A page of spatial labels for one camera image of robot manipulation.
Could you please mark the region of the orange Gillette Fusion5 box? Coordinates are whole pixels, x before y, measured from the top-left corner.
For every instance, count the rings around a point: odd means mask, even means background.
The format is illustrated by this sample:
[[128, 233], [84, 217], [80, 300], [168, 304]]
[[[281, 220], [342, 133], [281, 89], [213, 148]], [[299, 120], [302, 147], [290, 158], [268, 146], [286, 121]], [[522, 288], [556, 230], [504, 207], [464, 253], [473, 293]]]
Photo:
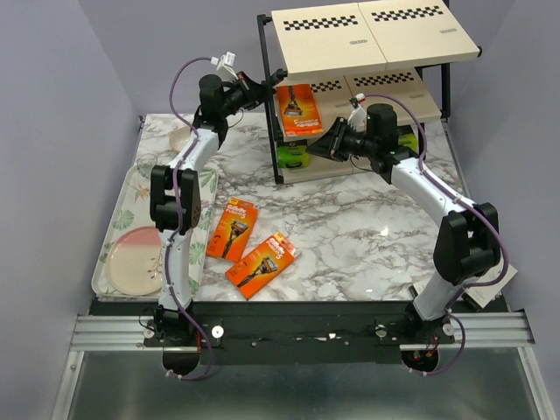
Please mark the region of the orange Gillette Fusion5 box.
[[231, 198], [206, 247], [206, 255], [237, 263], [256, 224], [258, 208], [250, 201]]

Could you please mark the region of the black green razor box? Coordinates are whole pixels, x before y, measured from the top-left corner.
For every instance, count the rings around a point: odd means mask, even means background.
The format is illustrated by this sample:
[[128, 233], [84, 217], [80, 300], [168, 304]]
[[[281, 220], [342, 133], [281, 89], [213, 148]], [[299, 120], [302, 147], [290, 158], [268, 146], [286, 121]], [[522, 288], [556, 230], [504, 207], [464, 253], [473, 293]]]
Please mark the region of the black green razor box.
[[418, 152], [417, 136], [411, 126], [399, 126], [397, 128], [397, 134], [400, 146], [408, 147], [414, 152]]
[[277, 166], [281, 169], [307, 167], [310, 155], [306, 147], [306, 141], [279, 144], [276, 148]]

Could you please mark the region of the beige black three-tier shelf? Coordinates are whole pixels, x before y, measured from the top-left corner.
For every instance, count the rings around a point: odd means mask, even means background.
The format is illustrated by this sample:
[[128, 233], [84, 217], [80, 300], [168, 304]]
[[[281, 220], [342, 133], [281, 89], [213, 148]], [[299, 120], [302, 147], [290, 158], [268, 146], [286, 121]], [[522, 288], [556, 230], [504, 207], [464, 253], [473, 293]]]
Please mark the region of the beige black three-tier shelf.
[[257, 18], [265, 85], [266, 30], [276, 34], [284, 85], [307, 84], [329, 128], [351, 112], [349, 98], [398, 99], [401, 125], [451, 114], [451, 65], [481, 55], [446, 1], [367, 1], [274, 10]]

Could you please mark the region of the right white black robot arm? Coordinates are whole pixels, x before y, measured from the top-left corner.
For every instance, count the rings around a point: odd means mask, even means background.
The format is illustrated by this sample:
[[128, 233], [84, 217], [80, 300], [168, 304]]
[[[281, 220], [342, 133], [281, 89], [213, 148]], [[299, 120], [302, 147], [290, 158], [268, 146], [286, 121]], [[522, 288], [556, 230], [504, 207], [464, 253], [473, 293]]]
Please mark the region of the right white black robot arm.
[[377, 103], [364, 107], [365, 99], [364, 94], [352, 98], [351, 115], [337, 117], [306, 150], [334, 162], [367, 159], [373, 173], [408, 194], [436, 224], [435, 271], [408, 305], [402, 322], [404, 336], [420, 343], [434, 333], [465, 290], [478, 286], [478, 278], [505, 262], [498, 212], [489, 203], [477, 204], [456, 192], [427, 167], [422, 128], [417, 130], [417, 148], [399, 142], [396, 98], [381, 94]]

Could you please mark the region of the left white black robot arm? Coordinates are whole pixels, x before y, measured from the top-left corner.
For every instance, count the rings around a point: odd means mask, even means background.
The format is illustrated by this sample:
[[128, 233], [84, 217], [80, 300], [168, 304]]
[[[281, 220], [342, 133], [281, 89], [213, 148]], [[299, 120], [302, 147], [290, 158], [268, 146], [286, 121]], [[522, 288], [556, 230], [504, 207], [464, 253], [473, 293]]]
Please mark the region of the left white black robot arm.
[[231, 52], [208, 57], [206, 62], [215, 70], [199, 80], [199, 106], [185, 124], [190, 130], [185, 147], [170, 163], [150, 171], [150, 219], [159, 233], [164, 258], [154, 323], [157, 333], [176, 346], [187, 344], [193, 336], [210, 341], [189, 312], [193, 302], [189, 254], [202, 210], [200, 173], [225, 142], [228, 118], [267, 102], [272, 88], [287, 76], [278, 69], [268, 73], [265, 82], [255, 82], [233, 69]]

